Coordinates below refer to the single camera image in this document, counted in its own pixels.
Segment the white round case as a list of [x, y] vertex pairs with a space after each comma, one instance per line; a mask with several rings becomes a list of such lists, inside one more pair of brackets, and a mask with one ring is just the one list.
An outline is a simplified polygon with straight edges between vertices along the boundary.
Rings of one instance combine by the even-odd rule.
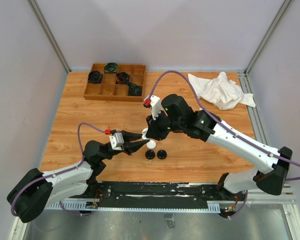
[[142, 130], [142, 136], [141, 136], [141, 138], [142, 138], [143, 140], [148, 140], [148, 138], [147, 138], [147, 136], [146, 136], [147, 131], [148, 131], [148, 128], [144, 128], [144, 129]]
[[154, 140], [149, 140], [149, 142], [146, 143], [146, 147], [149, 150], [154, 150], [157, 146], [157, 143]]

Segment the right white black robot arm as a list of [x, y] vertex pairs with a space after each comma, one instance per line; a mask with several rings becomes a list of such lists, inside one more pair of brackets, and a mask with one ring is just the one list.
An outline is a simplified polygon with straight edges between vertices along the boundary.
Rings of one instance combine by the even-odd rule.
[[213, 113], [194, 111], [182, 96], [170, 94], [164, 99], [151, 96], [144, 104], [151, 109], [146, 118], [149, 139], [162, 141], [170, 132], [184, 133], [188, 137], [221, 146], [253, 165], [250, 170], [224, 173], [216, 187], [222, 200], [245, 190], [260, 189], [279, 196], [282, 193], [292, 158], [288, 147], [277, 149], [264, 145], [237, 131]]

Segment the black earbud charging case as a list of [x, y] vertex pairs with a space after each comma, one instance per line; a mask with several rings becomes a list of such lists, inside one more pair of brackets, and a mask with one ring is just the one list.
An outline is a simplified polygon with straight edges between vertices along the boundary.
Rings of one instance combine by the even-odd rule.
[[161, 160], [164, 160], [168, 156], [167, 152], [163, 149], [160, 149], [156, 155]]

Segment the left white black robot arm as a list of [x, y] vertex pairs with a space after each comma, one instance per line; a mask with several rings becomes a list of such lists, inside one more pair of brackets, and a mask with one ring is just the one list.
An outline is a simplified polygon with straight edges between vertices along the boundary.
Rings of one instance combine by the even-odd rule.
[[91, 198], [97, 193], [95, 178], [105, 169], [104, 160], [125, 153], [131, 155], [149, 142], [141, 133], [112, 130], [109, 142], [88, 141], [82, 151], [81, 161], [41, 172], [29, 170], [7, 195], [11, 213], [23, 223], [36, 219], [43, 210], [63, 199], [84, 195]]

